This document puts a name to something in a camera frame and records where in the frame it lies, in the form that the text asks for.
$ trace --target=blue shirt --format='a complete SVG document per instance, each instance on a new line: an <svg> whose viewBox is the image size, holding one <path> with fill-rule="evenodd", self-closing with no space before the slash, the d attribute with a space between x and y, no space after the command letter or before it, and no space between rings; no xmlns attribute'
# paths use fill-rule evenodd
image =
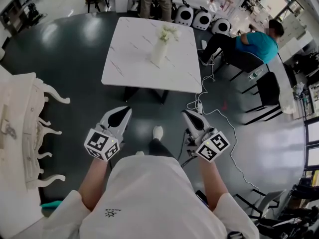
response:
<svg viewBox="0 0 319 239"><path fill-rule="evenodd" d="M253 53L264 61L270 62L278 53L278 44L274 38L262 32L247 33L249 45L244 44L240 36L236 37L236 49Z"/></svg>

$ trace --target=white cable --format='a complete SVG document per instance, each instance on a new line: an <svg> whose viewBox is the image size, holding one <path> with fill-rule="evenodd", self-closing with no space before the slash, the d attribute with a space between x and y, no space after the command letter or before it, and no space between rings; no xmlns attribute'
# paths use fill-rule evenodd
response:
<svg viewBox="0 0 319 239"><path fill-rule="evenodd" d="M205 113L203 103L202 103L202 101L199 99L201 95L208 93L208 91L206 90L206 88L205 88L205 86L204 86L204 81L207 80L208 78L210 78L210 79L213 80L213 82L215 82L215 79L214 79L214 68L213 68L214 64L215 64L215 61L214 61L214 59L213 59L213 64L212 64L212 66L211 66L212 74L209 75L209 76L205 76L205 77L203 78L203 80L201 81L201 86L202 86L202 88L205 90L205 92L200 93L198 97L197 97L197 94L195 94L195 101L193 101L193 102L191 102L191 103L188 103L188 104L186 105L186 107L187 107L188 109L190 109L190 110L195 110L195 109L197 109L197 103L201 103L201 104L202 104L202 111L203 111L203 114L204 114L204 115L210 115L210 114L212 114L212 113L214 113L214 112L219 112L220 115L222 115L224 118L226 118L228 124L229 124L229 125L233 128L233 130L234 130L234 135L235 135L235 139L236 139L235 145L233 146L232 150L230 151L230 157L231 157L231 159L233 160L233 163L234 163L235 167L236 167L236 168L238 169L238 171L240 171L241 174L243 175L244 181L245 181L246 183L250 184L251 186L253 186L254 188L256 188L258 191L260 191L257 186L255 186L255 185L252 184L251 182L247 181L244 172L237 166L236 161L235 161L234 157L232 156L232 153L233 153L233 151L234 151L234 149L235 149L235 147L236 147L236 145L237 145L237 143L238 143L238 139L237 139L237 135L236 135L236 130L235 130L234 126L229 122L228 118L227 118L225 115L223 115L223 114L220 112L220 110L218 110L218 109L215 109L215 110L213 110L213 111L210 112L210 113ZM190 108L189 105L191 105L191 104L193 104L193 103L195 103L195 107L194 107L194 108Z"/></svg>

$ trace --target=white t-shirt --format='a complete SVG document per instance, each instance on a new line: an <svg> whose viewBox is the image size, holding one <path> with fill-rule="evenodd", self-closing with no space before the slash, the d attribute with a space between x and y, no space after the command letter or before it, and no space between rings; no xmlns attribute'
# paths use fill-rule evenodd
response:
<svg viewBox="0 0 319 239"><path fill-rule="evenodd" d="M90 212L72 191L44 226L43 239L226 239L259 233L230 194L211 212L170 157L129 156L114 167L105 193Z"/></svg>

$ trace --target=dark gray floor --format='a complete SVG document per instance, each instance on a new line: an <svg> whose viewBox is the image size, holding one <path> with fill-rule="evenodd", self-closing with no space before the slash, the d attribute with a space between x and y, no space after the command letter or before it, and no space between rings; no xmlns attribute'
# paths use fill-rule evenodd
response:
<svg viewBox="0 0 319 239"><path fill-rule="evenodd" d="M44 188L44 202L63 199L70 190L79 187L92 160L83 147L88 130L106 111L126 105L121 101L123 87L108 87L101 83L113 31L118 18L123 15L127 14L83 14L40 24L12 38L6 47L2 65L7 70L13 74L35 72L63 97L71 98L69 105L50 98L41 114L43 119L52 122L53 129L62 131L61 136L48 135L44 139L41 150L53 153L52 158L40 160L44 176L66 176L65 182L56 181ZM200 41L208 40L211 34L195 30L195 36L200 47ZM244 113L261 102L259 95L240 94L254 84L248 82L247 75L242 74L231 83L228 81L237 72L235 68L226 67L218 73L215 83L206 81L209 94L201 98L205 111L220 109L236 127L239 143L233 156L249 181L265 193L289 190L298 182L304 167L303 122L282 114L268 122L243 126L243 122L264 111ZM209 73L209 66L202 68L202 77ZM128 102L133 108L133 117L125 133L127 144L112 163L138 150L147 151L155 125L163 126L162 141L178 156L186 128L180 112L191 101L194 101L194 94L170 92L162 106L146 90L139 91ZM218 113L206 117L232 144L235 143L233 130L225 118ZM230 193L256 200L252 186L244 182L229 152L230 149L217 159L217 165ZM184 151L181 161L186 159ZM188 164L185 171L194 188L202 189L197 160Z"/></svg>

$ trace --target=bottle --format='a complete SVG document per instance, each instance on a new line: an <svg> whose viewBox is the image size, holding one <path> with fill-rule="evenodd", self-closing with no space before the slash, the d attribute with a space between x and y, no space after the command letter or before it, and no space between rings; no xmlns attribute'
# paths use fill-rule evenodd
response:
<svg viewBox="0 0 319 239"><path fill-rule="evenodd" d="M248 78L249 78L249 80L251 81L251 80L257 78L258 75L260 75L260 74L263 73L263 72L264 72L264 69L263 69L263 68L258 69L257 71L255 71L254 73L252 73L251 75L249 75Z"/></svg>

